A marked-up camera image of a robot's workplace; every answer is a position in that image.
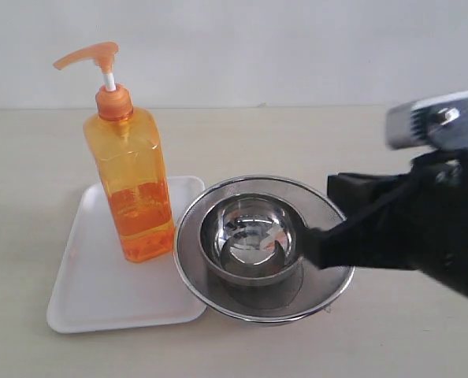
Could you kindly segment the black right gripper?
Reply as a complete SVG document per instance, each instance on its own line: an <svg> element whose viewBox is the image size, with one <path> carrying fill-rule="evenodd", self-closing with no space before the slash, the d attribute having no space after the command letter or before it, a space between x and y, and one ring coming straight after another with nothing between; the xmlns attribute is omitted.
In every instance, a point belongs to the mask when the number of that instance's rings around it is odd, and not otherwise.
<svg viewBox="0 0 468 378"><path fill-rule="evenodd" d="M430 148L408 173L329 175L327 196L348 218L329 230L299 226L305 259L319 269L415 267L468 298L468 149ZM398 216L410 185L403 211L414 240L409 262Z"/></svg>

